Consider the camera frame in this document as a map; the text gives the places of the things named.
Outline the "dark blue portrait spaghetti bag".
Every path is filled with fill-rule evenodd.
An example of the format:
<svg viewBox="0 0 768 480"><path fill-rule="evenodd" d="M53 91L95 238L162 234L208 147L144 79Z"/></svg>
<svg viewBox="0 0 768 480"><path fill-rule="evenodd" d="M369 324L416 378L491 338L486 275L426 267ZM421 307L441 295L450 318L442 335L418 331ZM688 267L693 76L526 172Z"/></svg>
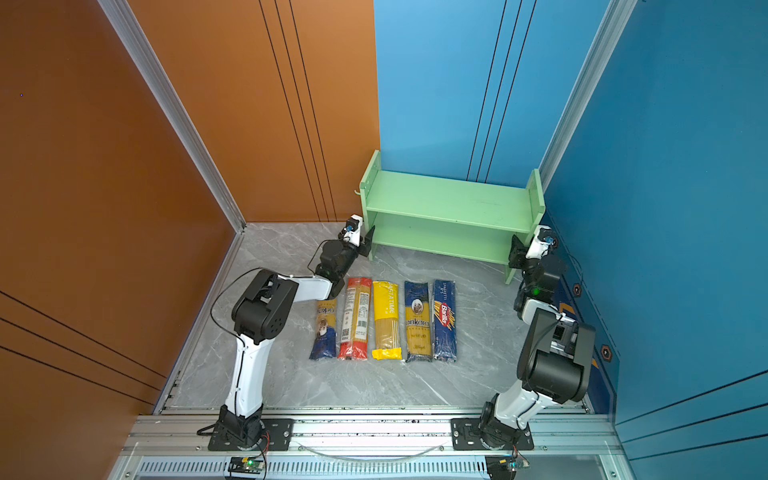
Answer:
<svg viewBox="0 0 768 480"><path fill-rule="evenodd" d="M405 284L406 361L432 360L432 321L427 283Z"/></svg>

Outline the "red white spaghetti bag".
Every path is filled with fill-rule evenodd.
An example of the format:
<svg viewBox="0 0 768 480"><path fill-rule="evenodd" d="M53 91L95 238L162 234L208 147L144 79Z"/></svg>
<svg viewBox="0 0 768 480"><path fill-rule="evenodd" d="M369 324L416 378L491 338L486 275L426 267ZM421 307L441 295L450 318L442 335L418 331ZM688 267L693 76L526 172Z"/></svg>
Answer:
<svg viewBox="0 0 768 480"><path fill-rule="evenodd" d="M368 358L368 320L373 282L370 278L350 278L347 283L338 358Z"/></svg>

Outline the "blue yellow spaghetti bag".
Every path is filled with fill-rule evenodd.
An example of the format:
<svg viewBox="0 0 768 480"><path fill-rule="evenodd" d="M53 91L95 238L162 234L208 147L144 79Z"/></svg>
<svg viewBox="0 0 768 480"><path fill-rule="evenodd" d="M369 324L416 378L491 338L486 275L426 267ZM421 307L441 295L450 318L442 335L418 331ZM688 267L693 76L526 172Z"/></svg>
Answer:
<svg viewBox="0 0 768 480"><path fill-rule="evenodd" d="M337 300L317 302L316 329L310 360L337 356Z"/></svg>

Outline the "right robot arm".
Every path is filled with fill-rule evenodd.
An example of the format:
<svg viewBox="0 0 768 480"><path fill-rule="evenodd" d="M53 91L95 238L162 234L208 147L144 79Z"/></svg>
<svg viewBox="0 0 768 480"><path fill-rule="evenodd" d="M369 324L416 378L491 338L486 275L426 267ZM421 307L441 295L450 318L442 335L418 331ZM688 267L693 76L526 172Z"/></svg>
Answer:
<svg viewBox="0 0 768 480"><path fill-rule="evenodd" d="M487 402L478 418L451 421L453 448L525 451L534 448L532 419L546 408L580 401L587 393L596 331L555 305L566 262L559 238L536 228L529 245L512 239L509 266L522 272L514 311L528 326L516 381Z"/></svg>

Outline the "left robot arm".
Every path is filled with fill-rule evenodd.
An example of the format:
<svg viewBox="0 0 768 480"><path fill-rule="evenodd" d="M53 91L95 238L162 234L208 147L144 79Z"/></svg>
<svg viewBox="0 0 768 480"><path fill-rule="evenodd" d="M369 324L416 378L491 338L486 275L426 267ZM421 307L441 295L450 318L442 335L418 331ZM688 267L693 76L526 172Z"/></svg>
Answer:
<svg viewBox="0 0 768 480"><path fill-rule="evenodd" d="M359 215L347 219L333 240L318 247L319 264L311 276L283 275L263 267L231 310L237 339L232 383L216 422L200 429L210 451L264 452L268 427L262 421L263 387L274 339L282 332L294 304L336 298L354 261L366 257L373 233L364 233Z"/></svg>

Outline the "green wooden two-tier shelf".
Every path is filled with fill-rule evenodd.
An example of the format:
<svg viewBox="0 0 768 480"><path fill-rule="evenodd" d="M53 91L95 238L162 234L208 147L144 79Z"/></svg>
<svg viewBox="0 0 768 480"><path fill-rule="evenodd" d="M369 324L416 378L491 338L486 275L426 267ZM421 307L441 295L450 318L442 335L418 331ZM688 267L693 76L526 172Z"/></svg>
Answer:
<svg viewBox="0 0 768 480"><path fill-rule="evenodd" d="M388 246L502 265L505 284L516 273L512 241L529 245L546 211L537 169L517 188L388 171L378 150L359 196L371 257Z"/></svg>

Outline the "blue Barilla spaghetti box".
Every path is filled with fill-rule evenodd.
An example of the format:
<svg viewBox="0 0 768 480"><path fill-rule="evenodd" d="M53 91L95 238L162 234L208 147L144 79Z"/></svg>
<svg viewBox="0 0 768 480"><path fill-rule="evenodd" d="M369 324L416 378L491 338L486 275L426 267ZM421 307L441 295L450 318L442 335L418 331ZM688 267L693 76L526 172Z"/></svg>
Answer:
<svg viewBox="0 0 768 480"><path fill-rule="evenodd" d="M436 360L455 362L456 286L453 281L435 280L433 284L433 355Z"/></svg>

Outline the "right green circuit board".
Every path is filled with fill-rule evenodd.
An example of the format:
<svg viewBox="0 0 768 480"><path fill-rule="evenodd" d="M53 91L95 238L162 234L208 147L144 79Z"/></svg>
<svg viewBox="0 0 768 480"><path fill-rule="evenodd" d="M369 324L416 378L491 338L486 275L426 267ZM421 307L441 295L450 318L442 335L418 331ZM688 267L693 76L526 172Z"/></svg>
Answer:
<svg viewBox="0 0 768 480"><path fill-rule="evenodd" d="M490 480L514 480L520 470L530 467L528 460L513 456L486 456L485 463Z"/></svg>

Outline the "green circuit board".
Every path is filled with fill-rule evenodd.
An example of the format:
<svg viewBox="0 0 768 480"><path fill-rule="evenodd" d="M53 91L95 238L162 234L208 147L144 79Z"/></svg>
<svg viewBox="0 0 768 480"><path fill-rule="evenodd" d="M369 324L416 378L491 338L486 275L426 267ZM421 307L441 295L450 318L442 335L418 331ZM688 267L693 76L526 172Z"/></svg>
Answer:
<svg viewBox="0 0 768 480"><path fill-rule="evenodd" d="M485 463L490 480L514 480L520 470L530 467L528 460L513 456L486 456Z"/></svg>
<svg viewBox="0 0 768 480"><path fill-rule="evenodd" d="M233 456L227 466L227 479L261 479L267 476L266 461L256 456Z"/></svg>

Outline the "left green circuit board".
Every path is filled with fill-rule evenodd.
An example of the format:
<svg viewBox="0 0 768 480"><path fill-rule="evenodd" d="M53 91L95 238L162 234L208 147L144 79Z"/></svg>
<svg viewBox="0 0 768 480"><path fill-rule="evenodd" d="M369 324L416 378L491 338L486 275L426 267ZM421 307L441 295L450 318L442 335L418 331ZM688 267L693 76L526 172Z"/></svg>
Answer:
<svg viewBox="0 0 768 480"><path fill-rule="evenodd" d="M227 479L261 479L267 476L266 461L256 456L233 456L227 466Z"/></svg>

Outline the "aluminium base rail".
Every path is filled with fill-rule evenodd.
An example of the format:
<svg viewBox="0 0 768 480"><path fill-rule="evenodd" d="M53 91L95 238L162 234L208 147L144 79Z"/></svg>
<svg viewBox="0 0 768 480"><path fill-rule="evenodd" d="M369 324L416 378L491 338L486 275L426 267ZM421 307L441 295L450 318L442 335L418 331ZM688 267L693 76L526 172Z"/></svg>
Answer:
<svg viewBox="0 0 768 480"><path fill-rule="evenodd" d="M266 461L265 479L489 479L486 456L526 459L515 479L631 479L613 425L581 408L556 408L530 423L525 451L453 448L451 421L477 409L268 409L264 452L210 451L208 410L141 416L109 473L111 479L227 479L233 456Z"/></svg>

